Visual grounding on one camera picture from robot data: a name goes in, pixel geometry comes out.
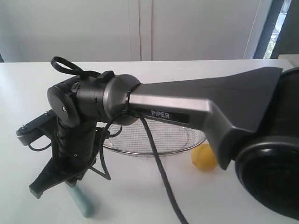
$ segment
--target white tabletop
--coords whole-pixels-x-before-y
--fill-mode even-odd
[[[285,59],[91,62],[83,69],[132,74],[143,83],[220,77],[264,66],[291,68]],[[66,186],[60,184],[37,200],[28,186],[35,180],[51,152],[23,147],[15,131],[50,108],[47,88],[70,76],[50,63],[0,63],[0,223],[179,223],[165,192],[153,158],[130,157],[105,150],[112,180],[87,171],[78,186],[96,207],[94,217],[82,217]],[[162,158],[177,202],[190,224],[197,223],[297,223],[258,203],[239,183],[234,163],[227,171],[200,172],[190,152]]]

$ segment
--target black circular base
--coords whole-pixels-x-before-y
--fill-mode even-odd
[[[298,138],[259,138],[240,152],[235,169],[242,185],[256,200],[299,220]]]

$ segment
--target wire mesh basket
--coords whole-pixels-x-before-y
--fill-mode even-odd
[[[206,138],[203,132],[146,119],[153,135],[159,155],[170,155],[192,149]],[[117,133],[119,125],[111,125],[111,134]],[[150,142],[140,120],[129,126],[123,126],[121,133],[105,140],[104,147],[122,154],[135,156],[153,156]]]

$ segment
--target yellow lemon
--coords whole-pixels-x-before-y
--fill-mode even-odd
[[[202,171],[209,171],[217,166],[217,160],[209,144],[201,144],[191,151],[192,163]]]

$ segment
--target teal handle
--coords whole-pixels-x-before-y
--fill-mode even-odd
[[[91,217],[94,213],[94,207],[91,201],[88,200],[79,187],[75,186],[71,188],[68,185],[66,187],[82,215],[85,218]]]

